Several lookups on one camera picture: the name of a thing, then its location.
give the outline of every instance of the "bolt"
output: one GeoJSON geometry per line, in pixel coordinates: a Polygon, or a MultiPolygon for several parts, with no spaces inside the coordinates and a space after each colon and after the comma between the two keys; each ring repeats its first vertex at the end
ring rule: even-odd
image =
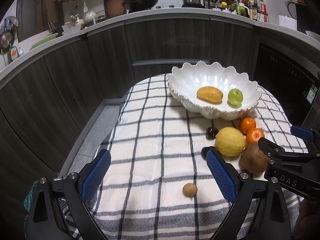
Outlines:
{"type": "Polygon", "coordinates": [[[272,181],[273,183],[278,183],[278,179],[277,179],[276,177],[272,177],[272,178],[271,178],[271,181],[272,181]]]}
{"type": "Polygon", "coordinates": [[[44,184],[44,183],[46,183],[46,182],[47,182],[47,178],[43,177],[43,178],[40,179],[40,183],[41,183],[41,184],[44,184]]]}
{"type": "Polygon", "coordinates": [[[247,173],[245,173],[245,172],[242,172],[242,173],[240,173],[240,177],[242,179],[247,179],[247,178],[249,178],[249,175],[247,173]]]}
{"type": "Polygon", "coordinates": [[[78,177],[78,173],[77,172],[72,172],[69,174],[69,178],[70,179],[75,179],[76,177],[78,177]]]}

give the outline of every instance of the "gray floor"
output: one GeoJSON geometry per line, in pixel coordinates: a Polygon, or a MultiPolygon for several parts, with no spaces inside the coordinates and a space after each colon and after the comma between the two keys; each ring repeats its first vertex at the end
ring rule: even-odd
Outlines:
{"type": "Polygon", "coordinates": [[[119,105],[107,105],[84,139],[69,172],[79,172],[86,163],[92,161],[101,142],[107,137],[116,124],[119,116],[119,105]]]}

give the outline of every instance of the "scalloped bowl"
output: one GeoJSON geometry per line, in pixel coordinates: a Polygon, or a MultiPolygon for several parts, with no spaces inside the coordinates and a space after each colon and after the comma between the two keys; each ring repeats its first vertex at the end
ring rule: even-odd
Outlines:
{"type": "Polygon", "coordinates": [[[235,68],[223,68],[218,62],[207,65],[199,61],[196,65],[186,62],[182,68],[173,67],[172,73],[166,75],[172,96],[180,101],[190,112],[201,113],[205,118],[235,120],[252,112],[258,105],[261,92],[257,91],[258,83],[249,81],[247,73],[237,73],[235,68]],[[200,87],[212,86],[223,92],[222,103],[214,104],[197,98],[200,87]],[[239,107],[231,107],[228,93],[238,88],[243,94],[239,107]]]}

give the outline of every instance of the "tangerine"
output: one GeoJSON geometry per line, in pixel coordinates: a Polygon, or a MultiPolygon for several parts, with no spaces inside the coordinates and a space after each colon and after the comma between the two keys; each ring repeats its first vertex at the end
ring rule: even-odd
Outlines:
{"type": "Polygon", "coordinates": [[[252,128],[247,132],[246,141],[248,144],[251,142],[258,142],[261,137],[264,137],[262,129],[252,128]]]}
{"type": "Polygon", "coordinates": [[[239,130],[243,134],[247,134],[250,129],[256,128],[256,127],[257,127],[256,121],[252,116],[246,115],[240,119],[239,130]]]}

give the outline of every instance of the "dishwasher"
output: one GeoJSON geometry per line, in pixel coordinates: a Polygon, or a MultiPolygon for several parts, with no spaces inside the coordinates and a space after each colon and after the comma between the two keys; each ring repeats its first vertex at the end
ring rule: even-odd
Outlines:
{"type": "Polygon", "coordinates": [[[291,124],[300,126],[319,90],[319,80],[315,76],[317,70],[313,68],[312,74],[306,66],[260,44],[253,80],[276,97],[291,124]]]}

